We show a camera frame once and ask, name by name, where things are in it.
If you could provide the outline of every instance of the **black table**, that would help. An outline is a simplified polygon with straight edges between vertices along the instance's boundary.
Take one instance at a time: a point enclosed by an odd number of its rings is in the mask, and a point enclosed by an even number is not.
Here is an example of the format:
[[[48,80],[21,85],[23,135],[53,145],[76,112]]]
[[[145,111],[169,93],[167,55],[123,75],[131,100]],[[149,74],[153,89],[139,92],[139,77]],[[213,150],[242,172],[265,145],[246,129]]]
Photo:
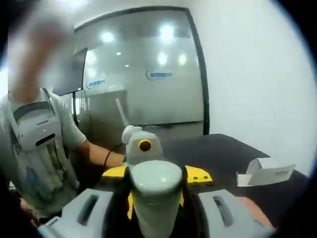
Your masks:
[[[212,176],[215,190],[227,189],[236,196],[253,200],[274,227],[286,210],[305,190],[308,179],[294,171],[290,180],[264,186],[237,187],[236,174],[244,174],[249,162],[268,155],[232,137],[213,134],[162,143],[165,157],[180,166],[206,170]]]

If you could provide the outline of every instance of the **gray t-shirt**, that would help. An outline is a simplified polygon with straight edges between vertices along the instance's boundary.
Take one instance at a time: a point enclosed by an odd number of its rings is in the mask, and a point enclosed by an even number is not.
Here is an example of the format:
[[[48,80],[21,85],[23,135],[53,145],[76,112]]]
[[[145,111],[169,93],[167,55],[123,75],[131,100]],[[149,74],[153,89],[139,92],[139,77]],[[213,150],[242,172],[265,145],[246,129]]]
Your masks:
[[[73,118],[70,114],[70,110],[66,106],[65,102],[59,96],[50,93],[52,98],[52,103],[57,110],[59,119],[62,124],[62,141],[63,144],[68,149],[74,149],[81,145],[85,140],[86,136],[78,129],[75,125]],[[43,90],[34,102],[46,101],[47,98]],[[35,211],[38,218],[49,217],[53,213],[60,211],[63,206],[74,199],[77,192],[74,186],[71,185],[70,181],[65,179],[62,181],[62,189],[54,194],[53,199],[50,202],[38,199],[34,195],[31,195],[24,191],[22,186],[22,181],[20,181],[19,166],[17,158],[14,155],[13,147],[10,140],[10,126],[7,118],[7,107],[8,107],[8,97],[5,96],[0,102],[0,169],[5,175],[7,181],[14,184],[17,191],[23,196],[23,198],[28,202],[32,210]],[[11,101],[12,112],[15,112],[19,107],[23,106],[21,103],[16,103]]]

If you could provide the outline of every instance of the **black frame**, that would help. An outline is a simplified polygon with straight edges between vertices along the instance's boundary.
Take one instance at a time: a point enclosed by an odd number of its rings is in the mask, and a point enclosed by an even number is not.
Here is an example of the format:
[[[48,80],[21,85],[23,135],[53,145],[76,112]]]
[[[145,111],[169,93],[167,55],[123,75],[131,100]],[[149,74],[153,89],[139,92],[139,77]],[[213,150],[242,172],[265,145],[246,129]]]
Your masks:
[[[194,23],[194,19],[190,13],[190,10],[185,7],[176,7],[176,6],[144,6],[144,7],[137,7],[137,8],[129,8],[125,10],[115,11],[111,13],[107,13],[105,15],[99,16],[91,21],[85,22],[84,24],[75,28],[75,33],[79,30],[84,29],[85,27],[97,23],[99,21],[109,19],[116,16],[122,16],[131,13],[143,12],[143,11],[160,11],[160,10],[173,10],[173,11],[183,11],[186,13],[186,16],[189,21],[190,28],[192,30],[193,39],[196,47],[196,52],[198,56],[198,63],[200,69],[200,75],[202,80],[202,91],[203,91],[203,104],[204,104],[204,128],[203,128],[203,135],[209,135],[209,128],[210,128],[210,117],[209,117],[209,94],[208,94],[208,81],[207,81],[207,71],[206,71],[206,64],[205,58],[203,53],[203,48],[200,43],[199,35],[197,32],[196,25]]]

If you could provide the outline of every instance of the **yellow eye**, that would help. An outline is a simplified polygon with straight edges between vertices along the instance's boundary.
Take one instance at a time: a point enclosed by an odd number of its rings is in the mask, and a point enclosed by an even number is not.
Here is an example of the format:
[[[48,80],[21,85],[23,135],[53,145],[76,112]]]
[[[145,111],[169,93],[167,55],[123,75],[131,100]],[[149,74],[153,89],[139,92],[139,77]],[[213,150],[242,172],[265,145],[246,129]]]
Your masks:
[[[139,149],[143,152],[149,151],[151,148],[151,141],[147,139],[143,139],[139,142]]]

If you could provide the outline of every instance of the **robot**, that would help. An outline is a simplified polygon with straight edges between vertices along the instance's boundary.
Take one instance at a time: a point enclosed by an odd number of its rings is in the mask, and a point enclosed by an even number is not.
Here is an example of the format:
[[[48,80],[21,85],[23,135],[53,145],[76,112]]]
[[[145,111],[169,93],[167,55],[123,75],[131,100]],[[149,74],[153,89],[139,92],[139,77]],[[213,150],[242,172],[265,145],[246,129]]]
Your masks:
[[[204,170],[164,157],[159,138],[128,126],[126,162],[106,171],[94,189],[67,204],[38,231],[45,238],[267,237],[235,196],[214,190]]]

